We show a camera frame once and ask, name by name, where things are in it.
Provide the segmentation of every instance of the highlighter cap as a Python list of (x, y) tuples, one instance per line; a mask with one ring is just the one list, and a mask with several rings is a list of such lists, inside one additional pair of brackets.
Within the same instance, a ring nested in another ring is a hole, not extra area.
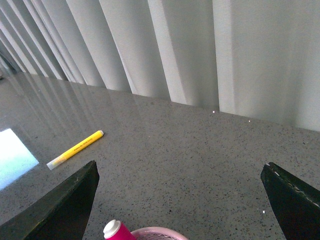
[(52, 161), (48, 162), (46, 165), (50, 170), (54, 169), (55, 167), (59, 166), (62, 164), (64, 161), (60, 161), (60, 156), (56, 157)]
[(108, 224), (103, 229), (104, 238), (109, 239), (113, 237), (120, 229), (120, 226), (121, 222), (115, 219), (108, 222)]

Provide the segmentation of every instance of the yellow highlighter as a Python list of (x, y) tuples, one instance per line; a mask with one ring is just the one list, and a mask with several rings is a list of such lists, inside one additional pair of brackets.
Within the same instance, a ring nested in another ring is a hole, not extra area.
[(79, 142), (77, 145), (75, 145), (72, 148), (70, 148), (69, 150), (65, 151), (60, 156), (58, 156), (55, 159), (53, 159), (51, 162), (48, 162), (46, 165), (48, 166), (48, 168), (50, 170), (54, 169), (56, 166), (59, 166), (64, 161), (68, 160), (73, 155), (75, 155), (78, 152), (80, 152), (82, 149), (88, 147), (90, 144), (92, 144), (95, 141), (97, 141), (103, 135), (104, 135), (103, 131), (101, 131), (101, 130), (96, 131), (94, 134), (92, 134), (91, 136), (88, 136), (85, 140)]

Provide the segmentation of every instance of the curtain fold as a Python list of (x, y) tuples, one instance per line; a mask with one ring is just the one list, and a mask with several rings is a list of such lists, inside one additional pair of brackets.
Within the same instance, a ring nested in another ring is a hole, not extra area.
[(17, 71), (320, 131), (319, 12), (316, 0), (5, 0), (0, 56)]

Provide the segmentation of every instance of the gray speckled countertop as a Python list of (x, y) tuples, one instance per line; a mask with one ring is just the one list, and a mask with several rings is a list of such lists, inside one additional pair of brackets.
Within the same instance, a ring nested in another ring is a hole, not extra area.
[[(39, 164), (0, 191), (0, 224), (91, 160), (100, 181), (88, 240), (102, 240), (112, 219), (190, 240), (284, 240), (260, 180), (264, 164), (320, 189), (319, 132), (213, 109), (19, 73), (0, 81), (0, 131), (8, 128)], [(49, 170), (97, 130), (105, 136)]]

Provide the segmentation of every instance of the pink basket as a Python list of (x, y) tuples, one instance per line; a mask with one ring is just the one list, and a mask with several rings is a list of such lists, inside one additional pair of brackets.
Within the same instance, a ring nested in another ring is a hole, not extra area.
[(144, 227), (131, 232), (136, 240), (188, 240), (180, 233), (165, 227)]

